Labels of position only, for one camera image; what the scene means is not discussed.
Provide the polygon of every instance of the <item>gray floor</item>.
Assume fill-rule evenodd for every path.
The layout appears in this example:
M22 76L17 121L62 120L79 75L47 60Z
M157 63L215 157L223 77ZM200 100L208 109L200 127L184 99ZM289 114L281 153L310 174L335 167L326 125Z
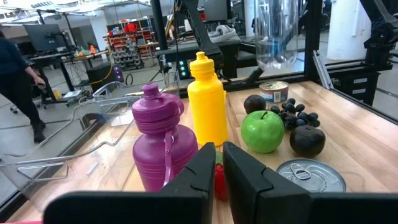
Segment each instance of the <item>gray floor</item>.
M327 52L327 42L328 34L323 33L321 35L320 42L320 54L323 57L325 63L331 63L335 61L330 61L326 59ZM305 37L300 37L298 41L298 47L304 48ZM279 71L279 73L290 73L299 72L304 69L304 53L298 55L298 60L295 65L289 70ZM98 65L103 63L101 59L95 60L93 65ZM152 62L146 60L146 67L140 70L132 70L124 72L124 77L131 73L134 77L134 84L148 82L158 71L159 66L152 67ZM74 83L78 83L80 79L87 79L85 74L85 67L80 62L76 66L66 65L70 76L73 78ZM246 77L255 70L257 67L249 68L239 68L238 77ZM68 91L65 79L60 70L49 70L45 69L45 74L49 79L49 82L54 89L60 90L62 93ZM390 71L382 72L379 77L379 82L377 84L378 91L374 98L374 107L379 109L395 118L398 118L398 65ZM277 75L277 73L264 73L263 76ZM189 83L189 80L184 80L183 84ZM135 91L139 91L140 85L136 86ZM14 153L24 153L29 149L32 149L35 144L32 140L32 128L29 126L29 120L21 114L12 114L9 111L10 102L0 95L0 154L14 152ZM39 109L40 117L47 123L47 129L45 134L48 136L55 132L57 129L61 128L66 124L71 118L72 109L77 105L77 103L71 103L71 107L66 107L64 104L59 105L49 105L46 110L43 108ZM65 138L59 139L59 145L54 146L53 149L46 149L42 153L56 154L62 148L62 145L68 144L74 136L79 134L78 131L72 129L69 134L66 134ZM10 183L10 181L0 172L0 203L5 200L11 193L16 190L15 186Z

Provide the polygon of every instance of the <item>bottle lid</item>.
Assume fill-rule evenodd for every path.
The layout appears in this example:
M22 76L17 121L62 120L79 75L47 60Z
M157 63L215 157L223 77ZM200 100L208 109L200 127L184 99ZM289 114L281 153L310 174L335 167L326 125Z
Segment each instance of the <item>bottle lid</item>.
M197 53L197 59L189 64L192 76L202 73L214 72L214 61L209 59L204 52Z
M155 83L144 85L142 90L143 99L136 101L131 108L141 132L164 131L178 124L184 105L177 96L159 92L159 86Z

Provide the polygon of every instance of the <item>butcher block countertop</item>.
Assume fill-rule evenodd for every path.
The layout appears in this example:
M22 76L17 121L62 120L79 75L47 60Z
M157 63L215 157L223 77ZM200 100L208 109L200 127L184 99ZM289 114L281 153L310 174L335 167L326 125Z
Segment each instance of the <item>butcher block countertop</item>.
M285 133L282 144L270 154L258 154L248 150L241 139L241 124L246 116L243 102L253 94L259 94L259 89L227 94L228 140L276 170L281 163L297 158L289 144L290 133ZM398 192L398 126L313 82L290 84L289 98L295 98L296 104L303 103L305 112L318 113L321 121L319 129L326 134L326 144L322 153L314 159L334 167L344 177L348 192ZM189 100L182 101L185 111L180 124L193 129ZM112 130L109 129L102 128L99 131L112 135ZM126 135L136 139L141 134L133 125ZM124 147L132 149L133 144L134 141L131 141ZM85 162L84 158L78 160L79 164ZM120 181L124 183L123 190L144 191L133 159L123 162L129 163L126 166L128 168L121 170L119 175ZM88 181L98 182L101 179L101 174L97 172L92 175L95 177ZM9 222L41 219L42 214L27 202L13 214ZM228 202L215 200L213 223L233 223Z

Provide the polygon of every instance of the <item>apple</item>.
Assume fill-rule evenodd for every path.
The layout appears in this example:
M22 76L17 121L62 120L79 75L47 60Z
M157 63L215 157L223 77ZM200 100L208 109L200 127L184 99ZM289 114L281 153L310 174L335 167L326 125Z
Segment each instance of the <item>apple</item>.
M242 123L244 143L255 152L273 152L284 138L285 128L279 115L271 111L255 111Z

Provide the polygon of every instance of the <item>tuna can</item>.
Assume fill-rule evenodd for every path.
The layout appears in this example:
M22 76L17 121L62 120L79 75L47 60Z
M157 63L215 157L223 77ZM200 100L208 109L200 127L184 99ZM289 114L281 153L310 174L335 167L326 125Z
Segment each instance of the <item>tuna can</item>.
M261 96L267 103L280 103L287 100L289 84L282 81L271 81L260 84Z
M313 159L294 159L276 172L309 192L345 192L344 178L332 167Z

